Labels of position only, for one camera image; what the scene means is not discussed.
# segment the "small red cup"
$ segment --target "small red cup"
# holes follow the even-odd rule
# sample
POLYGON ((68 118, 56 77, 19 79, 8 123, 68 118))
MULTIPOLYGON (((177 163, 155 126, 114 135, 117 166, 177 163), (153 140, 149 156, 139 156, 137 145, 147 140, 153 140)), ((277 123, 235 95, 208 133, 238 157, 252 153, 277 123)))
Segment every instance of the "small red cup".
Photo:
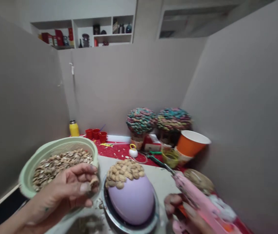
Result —
POLYGON ((98 128, 96 128, 96 129, 94 129, 94 130, 92 131, 92 135, 93 135, 93 138, 94 138, 95 140, 98 140, 98 139, 99 139, 99 131, 100 131, 100 129, 98 129, 98 128))
POLYGON ((86 133, 86 138, 88 138, 88 139, 90 139, 90 140, 92 140, 92 138, 93 138, 93 135, 92 135, 92 128, 89 128, 89 129, 87 129, 86 131, 85 131, 85 133, 86 133))
POLYGON ((106 136, 107 136, 106 132, 99 132, 99 138, 101 143, 106 143, 106 136))

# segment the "yellow thermos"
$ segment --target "yellow thermos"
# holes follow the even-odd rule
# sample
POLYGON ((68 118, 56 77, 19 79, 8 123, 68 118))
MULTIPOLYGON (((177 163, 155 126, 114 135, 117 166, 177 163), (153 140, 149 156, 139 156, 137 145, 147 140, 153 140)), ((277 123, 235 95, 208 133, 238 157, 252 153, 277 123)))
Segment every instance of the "yellow thermos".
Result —
POLYGON ((78 124, 76 123, 75 120, 70 121, 70 132, 71 132, 71 137, 79 137, 79 129, 78 129, 78 124))

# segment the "purple egg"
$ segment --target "purple egg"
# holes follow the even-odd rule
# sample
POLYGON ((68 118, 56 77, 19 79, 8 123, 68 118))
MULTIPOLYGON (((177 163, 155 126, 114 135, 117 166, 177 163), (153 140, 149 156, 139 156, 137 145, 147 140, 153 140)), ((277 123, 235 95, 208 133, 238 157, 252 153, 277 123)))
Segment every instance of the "purple egg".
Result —
POLYGON ((153 186, 147 176, 124 183, 123 189, 109 187, 108 192, 116 212, 132 225, 143 224, 154 207, 153 186))

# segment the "white paper cup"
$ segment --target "white paper cup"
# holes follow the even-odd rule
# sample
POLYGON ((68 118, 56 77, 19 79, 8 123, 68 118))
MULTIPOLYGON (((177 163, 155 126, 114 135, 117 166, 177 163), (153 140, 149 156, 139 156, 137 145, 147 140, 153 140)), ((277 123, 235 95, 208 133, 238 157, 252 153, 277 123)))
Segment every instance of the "white paper cup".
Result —
POLYGON ((175 151, 177 151, 179 158, 178 158, 178 165, 179 166, 184 166, 187 162, 189 162, 191 159, 193 159, 194 157, 189 157, 186 155, 181 154, 178 150, 177 150, 177 146, 175 147, 175 151))

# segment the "white kettle figurine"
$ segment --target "white kettle figurine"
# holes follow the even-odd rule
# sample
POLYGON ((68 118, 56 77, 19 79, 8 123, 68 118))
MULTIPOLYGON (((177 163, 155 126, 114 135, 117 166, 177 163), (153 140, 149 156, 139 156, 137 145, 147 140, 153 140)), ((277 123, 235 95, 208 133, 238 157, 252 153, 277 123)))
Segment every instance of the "white kettle figurine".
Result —
POLYGON ((129 147, 130 147, 129 156, 131 156, 133 158, 137 158, 138 157, 137 147, 134 144, 130 144, 129 147))

